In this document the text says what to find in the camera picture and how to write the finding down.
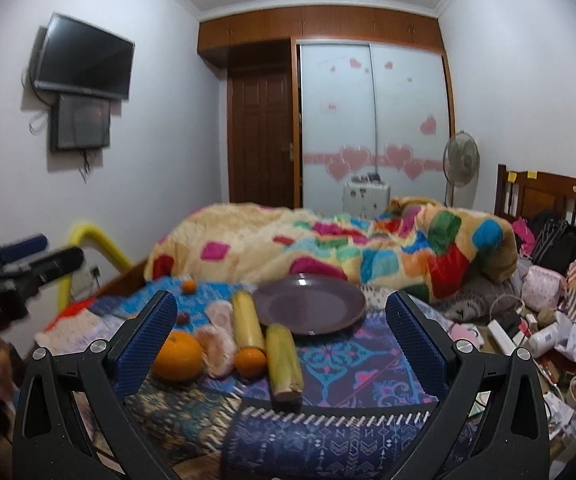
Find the sliding wardrobe door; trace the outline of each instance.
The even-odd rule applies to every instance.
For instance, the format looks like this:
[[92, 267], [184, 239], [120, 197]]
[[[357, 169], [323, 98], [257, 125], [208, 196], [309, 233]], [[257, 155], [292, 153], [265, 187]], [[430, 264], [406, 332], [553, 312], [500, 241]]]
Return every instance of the sliding wardrobe door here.
[[391, 185], [391, 196], [443, 202], [450, 123], [442, 57], [400, 46], [371, 48], [381, 179]]
[[370, 47], [301, 46], [303, 207], [341, 212], [343, 185], [374, 171]]

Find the yellow foam pipe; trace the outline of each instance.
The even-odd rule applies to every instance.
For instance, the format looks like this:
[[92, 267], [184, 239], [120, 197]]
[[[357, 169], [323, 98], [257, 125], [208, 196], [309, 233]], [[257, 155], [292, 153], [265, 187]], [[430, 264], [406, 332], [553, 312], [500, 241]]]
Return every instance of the yellow foam pipe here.
[[[93, 241], [106, 258], [116, 267], [119, 272], [130, 269], [132, 262], [110, 237], [104, 233], [100, 227], [88, 222], [74, 224], [72, 232], [68, 238], [68, 245], [81, 245], [83, 240]], [[72, 290], [72, 274], [63, 278], [58, 284], [58, 311], [63, 312], [70, 304]]]

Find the black bag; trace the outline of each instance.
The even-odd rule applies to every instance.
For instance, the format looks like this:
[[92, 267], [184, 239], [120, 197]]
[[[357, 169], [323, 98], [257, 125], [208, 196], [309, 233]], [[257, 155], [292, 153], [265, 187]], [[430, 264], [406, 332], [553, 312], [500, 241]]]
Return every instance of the black bag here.
[[576, 227], [548, 210], [533, 216], [528, 227], [536, 240], [530, 255], [532, 263], [565, 276], [576, 258]]

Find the round plate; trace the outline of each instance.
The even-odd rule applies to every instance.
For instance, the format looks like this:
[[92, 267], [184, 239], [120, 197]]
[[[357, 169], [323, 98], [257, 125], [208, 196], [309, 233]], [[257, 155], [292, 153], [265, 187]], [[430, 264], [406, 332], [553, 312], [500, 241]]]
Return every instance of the round plate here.
[[253, 298], [261, 324], [280, 323], [295, 335], [343, 330], [361, 319], [366, 304], [357, 286], [312, 274], [267, 283]]

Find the orange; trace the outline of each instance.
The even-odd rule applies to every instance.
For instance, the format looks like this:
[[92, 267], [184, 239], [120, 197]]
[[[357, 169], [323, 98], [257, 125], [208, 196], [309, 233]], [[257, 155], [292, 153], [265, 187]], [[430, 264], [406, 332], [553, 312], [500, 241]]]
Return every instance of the orange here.
[[242, 377], [254, 379], [265, 372], [268, 359], [258, 348], [244, 348], [235, 355], [235, 368]]
[[190, 334], [172, 330], [161, 347], [152, 371], [168, 381], [189, 381], [203, 368], [203, 349]]
[[191, 296], [197, 292], [197, 282], [194, 280], [185, 280], [181, 283], [181, 290], [186, 296]]

